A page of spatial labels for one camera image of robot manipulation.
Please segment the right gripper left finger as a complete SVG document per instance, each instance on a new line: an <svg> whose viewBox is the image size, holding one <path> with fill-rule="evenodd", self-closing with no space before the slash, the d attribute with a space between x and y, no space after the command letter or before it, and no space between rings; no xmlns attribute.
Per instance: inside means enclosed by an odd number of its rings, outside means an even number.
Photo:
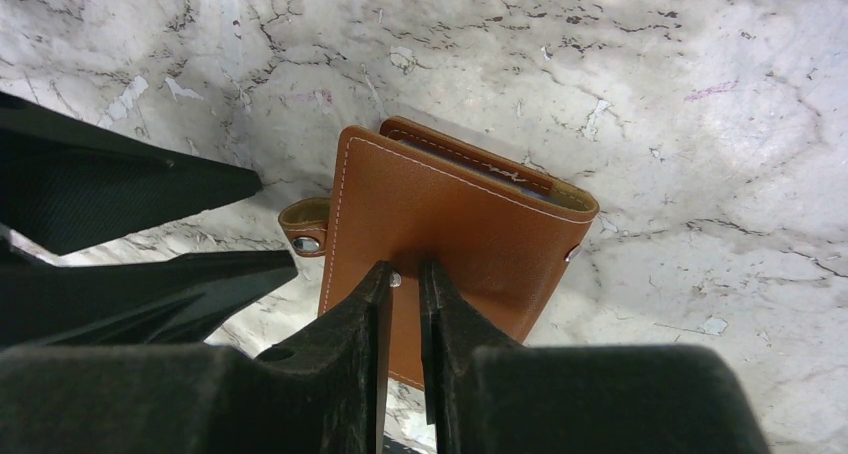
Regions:
<svg viewBox="0 0 848 454"><path fill-rule="evenodd" d="M182 344L15 348L1 357L5 453L378 453L392 267L248 357Z"/></svg>

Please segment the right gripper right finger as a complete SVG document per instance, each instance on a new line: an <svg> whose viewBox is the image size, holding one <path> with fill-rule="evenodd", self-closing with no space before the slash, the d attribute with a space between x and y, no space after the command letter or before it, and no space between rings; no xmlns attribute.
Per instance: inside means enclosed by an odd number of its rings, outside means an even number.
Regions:
<svg viewBox="0 0 848 454"><path fill-rule="evenodd" d="M419 271L427 420L441 453L765 453L732 370L697 345L526 347Z"/></svg>

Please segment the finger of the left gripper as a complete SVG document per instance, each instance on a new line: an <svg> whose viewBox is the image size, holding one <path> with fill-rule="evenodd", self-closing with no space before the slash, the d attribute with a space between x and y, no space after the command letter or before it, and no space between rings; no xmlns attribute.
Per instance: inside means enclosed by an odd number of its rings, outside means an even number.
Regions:
<svg viewBox="0 0 848 454"><path fill-rule="evenodd" d="M65 255L259 192L250 169L1 96L1 223Z"/></svg>
<svg viewBox="0 0 848 454"><path fill-rule="evenodd" d="M1 269L1 346L205 340L296 278L287 251L185 254L168 261Z"/></svg>

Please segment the brown leather card holder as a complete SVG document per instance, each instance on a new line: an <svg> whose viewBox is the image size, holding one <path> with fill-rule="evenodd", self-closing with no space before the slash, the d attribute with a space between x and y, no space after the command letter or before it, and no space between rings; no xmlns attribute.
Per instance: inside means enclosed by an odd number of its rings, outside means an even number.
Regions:
<svg viewBox="0 0 848 454"><path fill-rule="evenodd" d="M331 195L296 202L278 221L297 255L324 261L320 313L375 263L391 264L388 370L422 388L420 264L438 261L471 305L522 341L599 210L572 184L394 116L377 131L343 129Z"/></svg>

